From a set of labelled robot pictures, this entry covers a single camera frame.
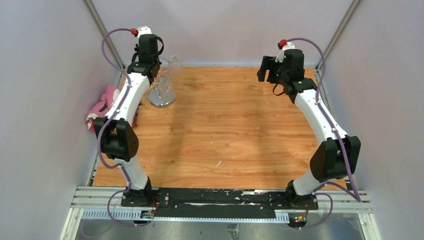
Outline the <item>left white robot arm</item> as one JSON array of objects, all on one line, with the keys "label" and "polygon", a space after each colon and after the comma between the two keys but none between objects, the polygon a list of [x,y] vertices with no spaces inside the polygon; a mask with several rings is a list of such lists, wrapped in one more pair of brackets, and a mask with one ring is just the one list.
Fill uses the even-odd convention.
[{"label": "left white robot arm", "polygon": [[146,207],[155,199],[150,178],[144,173],[137,158],[139,139],[132,124],[142,96],[151,86],[161,66],[159,56],[163,40],[147,27],[129,30],[138,39],[135,54],[127,70],[117,67],[125,75],[125,83],[111,109],[104,117],[94,120],[97,151],[108,169],[119,168],[126,180],[122,194],[123,206]]}]

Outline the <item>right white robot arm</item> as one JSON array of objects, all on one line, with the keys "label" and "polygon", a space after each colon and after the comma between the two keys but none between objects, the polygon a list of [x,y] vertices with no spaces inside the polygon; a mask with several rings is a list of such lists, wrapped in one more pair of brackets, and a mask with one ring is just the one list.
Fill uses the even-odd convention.
[{"label": "right white robot arm", "polygon": [[290,181],[286,188],[286,204],[298,209],[306,197],[312,196],[320,187],[352,177],[361,142],[357,136],[350,136],[343,130],[322,103],[318,86],[311,78],[305,77],[304,53],[300,49],[282,50],[278,56],[265,55],[257,78],[259,82],[283,87],[282,93],[301,110],[318,143],[309,170]]}]

